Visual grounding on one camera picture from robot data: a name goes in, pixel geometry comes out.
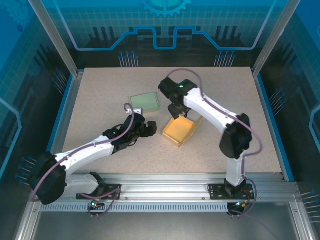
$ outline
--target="blue circuit graphic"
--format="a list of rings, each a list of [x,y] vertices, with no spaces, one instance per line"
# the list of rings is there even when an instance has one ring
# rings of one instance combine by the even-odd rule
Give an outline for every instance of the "blue circuit graphic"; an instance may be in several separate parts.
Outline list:
[[[0,0],[0,7],[3,6],[10,13],[11,17],[21,25],[29,17],[27,0]]]
[[[167,16],[173,17],[175,14],[180,14],[181,10],[186,10],[187,4],[191,4],[191,0],[141,0],[140,3],[150,14],[166,18]]]

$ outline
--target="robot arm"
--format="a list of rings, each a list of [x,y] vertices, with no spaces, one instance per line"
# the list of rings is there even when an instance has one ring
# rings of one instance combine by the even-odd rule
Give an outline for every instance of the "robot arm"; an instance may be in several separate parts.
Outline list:
[[[158,88],[171,100],[172,104],[169,105],[168,110],[174,119],[189,110],[194,110],[220,131],[222,138],[219,147],[228,158],[225,185],[229,195],[233,196],[241,185],[246,184],[242,176],[243,160],[241,155],[249,148],[252,140],[251,132],[206,103],[201,96],[200,89],[190,80],[186,79],[178,84],[167,77],[161,81]],[[228,113],[250,126],[247,115],[237,115],[223,108],[207,96],[205,98],[224,113]]]
[[[38,159],[30,172],[28,183],[34,190],[44,174],[57,162],[66,156],[67,160],[58,165],[44,180],[37,191],[37,196],[44,205],[51,204],[63,195],[70,194],[96,194],[99,197],[104,192],[105,183],[101,177],[91,172],[86,175],[73,175],[83,166],[103,157],[111,156],[121,150],[134,145],[138,138],[152,137],[157,132],[157,124],[149,121],[145,124],[145,118],[134,114],[133,124],[130,130],[120,139],[106,142],[123,134],[130,125],[132,115],[128,116],[123,124],[106,130],[95,140],[76,149],[52,155],[45,152]]]

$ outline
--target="speckled table surface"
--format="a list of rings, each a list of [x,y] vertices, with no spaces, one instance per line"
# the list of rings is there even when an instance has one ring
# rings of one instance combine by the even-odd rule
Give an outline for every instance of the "speckled table surface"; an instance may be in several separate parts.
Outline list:
[[[63,151],[86,144],[105,130],[122,124],[128,115],[124,104],[129,97],[157,92],[160,110],[145,114],[146,121],[156,121],[158,131],[150,138],[140,138],[134,147],[99,159],[79,170],[81,173],[225,173],[227,159],[219,149],[221,134],[204,119],[194,135],[177,148],[162,136],[171,119],[170,101],[158,85],[176,68],[86,68],[76,98]],[[252,128],[263,140],[264,149],[247,159],[246,172],[281,172],[279,160],[249,67],[190,67],[202,78],[204,93],[222,107],[250,118]],[[198,80],[188,72],[176,72],[171,78],[180,83]],[[249,151],[258,149],[256,139]]]

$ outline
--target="green box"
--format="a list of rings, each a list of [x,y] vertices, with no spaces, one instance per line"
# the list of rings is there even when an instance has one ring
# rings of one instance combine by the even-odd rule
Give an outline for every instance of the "green box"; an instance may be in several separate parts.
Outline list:
[[[159,111],[159,102],[155,92],[131,96],[130,101],[133,108],[142,108],[144,113]]]

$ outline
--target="yellow tray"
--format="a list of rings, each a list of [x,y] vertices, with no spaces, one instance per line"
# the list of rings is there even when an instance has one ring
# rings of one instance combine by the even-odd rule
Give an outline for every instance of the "yellow tray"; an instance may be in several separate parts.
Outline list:
[[[203,118],[201,116],[196,122],[184,116],[180,116],[176,120],[172,118],[163,129],[162,136],[176,146],[181,147],[194,134]]]

